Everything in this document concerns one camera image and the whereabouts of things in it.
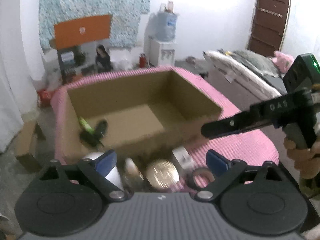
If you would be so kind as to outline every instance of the human hand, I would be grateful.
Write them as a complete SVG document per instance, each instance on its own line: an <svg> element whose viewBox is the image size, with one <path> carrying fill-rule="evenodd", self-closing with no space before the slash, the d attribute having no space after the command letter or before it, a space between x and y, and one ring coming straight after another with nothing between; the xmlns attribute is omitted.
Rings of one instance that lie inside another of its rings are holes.
<svg viewBox="0 0 320 240"><path fill-rule="evenodd" d="M313 158L320 153L320 138L317 138L311 149L297 149L296 144L288 138L284 139L284 147L303 179L312 179L320 172L320 158Z"/></svg>

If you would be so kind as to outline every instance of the bolt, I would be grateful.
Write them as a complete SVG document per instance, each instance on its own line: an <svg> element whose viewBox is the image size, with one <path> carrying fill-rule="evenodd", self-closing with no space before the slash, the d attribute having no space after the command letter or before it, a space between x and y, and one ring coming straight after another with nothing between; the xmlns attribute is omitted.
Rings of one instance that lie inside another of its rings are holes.
<svg viewBox="0 0 320 240"><path fill-rule="evenodd" d="M124 192L119 190L112 191L109 196L113 199L122 199L124 198Z"/></svg>
<svg viewBox="0 0 320 240"><path fill-rule="evenodd" d="M201 199L210 199L213 197L213 193L207 190L202 190L197 193L197 196Z"/></svg>

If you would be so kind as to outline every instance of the gold lid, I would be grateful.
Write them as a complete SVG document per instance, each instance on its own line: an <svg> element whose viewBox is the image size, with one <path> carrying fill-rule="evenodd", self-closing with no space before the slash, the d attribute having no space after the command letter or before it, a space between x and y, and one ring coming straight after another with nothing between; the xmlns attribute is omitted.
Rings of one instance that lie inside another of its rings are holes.
<svg viewBox="0 0 320 240"><path fill-rule="evenodd" d="M179 174L171 162L159 160L148 166L146 178L155 189L166 189L179 181Z"/></svg>

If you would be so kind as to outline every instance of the gray ribbed panel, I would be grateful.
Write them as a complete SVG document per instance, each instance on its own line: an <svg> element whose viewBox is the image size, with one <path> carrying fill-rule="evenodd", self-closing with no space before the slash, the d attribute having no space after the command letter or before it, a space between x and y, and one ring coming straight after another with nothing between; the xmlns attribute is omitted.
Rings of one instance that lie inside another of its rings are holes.
<svg viewBox="0 0 320 240"><path fill-rule="evenodd" d="M26 234L21 240L45 240ZM302 240L295 234L277 238L250 236L231 227L215 206L199 203L188 193L136 193L113 203L103 217L81 233L55 240Z"/></svg>

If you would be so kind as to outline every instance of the orange board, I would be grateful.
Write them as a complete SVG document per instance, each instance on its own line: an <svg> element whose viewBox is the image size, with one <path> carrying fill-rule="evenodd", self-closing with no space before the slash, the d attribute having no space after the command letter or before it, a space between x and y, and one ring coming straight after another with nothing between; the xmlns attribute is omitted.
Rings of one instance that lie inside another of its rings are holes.
<svg viewBox="0 0 320 240"><path fill-rule="evenodd" d="M57 49L108 39L112 15L84 17L54 26Z"/></svg>

